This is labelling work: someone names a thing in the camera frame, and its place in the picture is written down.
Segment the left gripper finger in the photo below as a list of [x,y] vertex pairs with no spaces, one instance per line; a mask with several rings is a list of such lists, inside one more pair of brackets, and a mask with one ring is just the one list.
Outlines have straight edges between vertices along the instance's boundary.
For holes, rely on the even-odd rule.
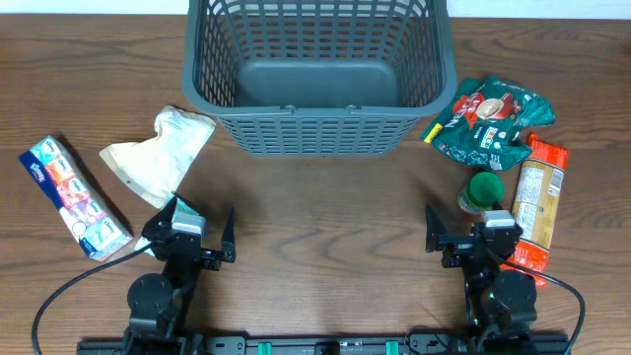
[[234,227],[235,227],[235,208],[232,207],[230,210],[230,214],[228,216],[226,226],[222,234],[222,238],[221,238],[222,251],[235,251],[236,250]]
[[169,202],[147,222],[148,228],[160,228],[163,225],[169,226],[172,222],[177,206],[177,198],[172,197]]

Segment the green lidded jar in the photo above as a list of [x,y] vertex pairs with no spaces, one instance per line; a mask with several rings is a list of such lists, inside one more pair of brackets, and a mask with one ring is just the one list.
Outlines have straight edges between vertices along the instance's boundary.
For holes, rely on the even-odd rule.
[[490,172],[474,175],[460,190],[458,206],[466,213],[480,214],[490,210],[495,202],[500,202],[505,193],[502,180]]

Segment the teal plastic packet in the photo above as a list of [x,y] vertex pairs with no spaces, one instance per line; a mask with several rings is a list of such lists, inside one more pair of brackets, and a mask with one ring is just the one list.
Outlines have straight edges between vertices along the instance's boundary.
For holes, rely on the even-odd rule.
[[[177,198],[177,206],[176,206],[175,214],[178,212],[183,212],[183,213],[188,213],[188,214],[193,214],[193,215],[200,215],[197,211],[195,211],[192,207],[190,207],[183,199],[181,199],[176,194],[170,194],[168,196],[168,201],[165,203],[165,205],[174,196]],[[142,229],[140,239],[137,241],[137,243],[134,246],[134,250],[135,251],[143,250],[144,252],[150,254],[151,256],[157,257],[158,255],[154,251],[154,248],[165,247],[166,245],[174,242],[176,237],[182,237],[182,236],[193,237],[193,239],[197,241],[199,245],[201,245],[205,239],[205,233],[204,233],[204,236],[200,238],[199,236],[196,236],[196,235],[191,235],[191,234],[176,231],[172,228],[172,223],[169,226],[163,225],[160,228],[148,228],[147,223],[146,223]]]

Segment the beige paper pouch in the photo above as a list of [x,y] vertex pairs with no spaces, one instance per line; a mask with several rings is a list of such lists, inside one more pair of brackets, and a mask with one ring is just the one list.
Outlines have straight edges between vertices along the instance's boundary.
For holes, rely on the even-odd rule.
[[176,192],[215,128],[208,116],[165,106],[154,122],[155,137],[109,145],[100,156],[125,185],[160,209]]

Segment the orange spaghetti packet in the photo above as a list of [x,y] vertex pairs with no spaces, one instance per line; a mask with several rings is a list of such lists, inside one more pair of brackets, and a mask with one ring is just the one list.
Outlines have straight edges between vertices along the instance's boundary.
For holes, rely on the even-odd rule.
[[523,229],[509,261],[544,273],[570,152],[530,134],[531,154],[522,163],[512,214]]

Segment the Kleenex tissue multipack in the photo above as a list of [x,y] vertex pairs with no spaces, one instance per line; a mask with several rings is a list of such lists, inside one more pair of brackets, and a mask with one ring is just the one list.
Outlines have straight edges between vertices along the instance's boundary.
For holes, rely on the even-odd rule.
[[88,258],[104,261],[133,240],[55,138],[45,137],[21,154],[19,161]]

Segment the green Nescafe coffee bag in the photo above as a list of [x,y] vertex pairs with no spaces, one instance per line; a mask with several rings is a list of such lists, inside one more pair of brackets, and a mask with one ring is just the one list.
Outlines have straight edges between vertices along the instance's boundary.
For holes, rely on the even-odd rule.
[[466,78],[421,140],[456,163],[504,172],[532,150],[523,129],[554,124],[551,102],[531,89],[497,76]]

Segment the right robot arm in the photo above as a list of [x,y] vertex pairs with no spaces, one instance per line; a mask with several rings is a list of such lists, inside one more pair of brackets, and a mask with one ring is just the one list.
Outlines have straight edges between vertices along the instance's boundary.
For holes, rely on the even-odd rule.
[[535,280],[501,268],[515,252],[522,227],[499,205],[483,212],[467,236],[451,234],[431,205],[425,207],[425,214],[426,251],[439,251],[442,266],[459,268],[464,279],[467,326],[445,344],[446,351],[534,353],[529,328],[537,318]]

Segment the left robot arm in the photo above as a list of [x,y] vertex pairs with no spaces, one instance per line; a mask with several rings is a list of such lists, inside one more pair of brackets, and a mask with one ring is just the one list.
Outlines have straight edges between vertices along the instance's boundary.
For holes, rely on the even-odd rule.
[[218,271],[236,261],[235,211],[231,210],[220,249],[204,248],[204,217],[178,212],[177,199],[151,218],[142,230],[149,249],[165,266],[132,283],[127,294],[129,327],[125,354],[204,354],[204,336],[185,328],[187,312],[203,270]]

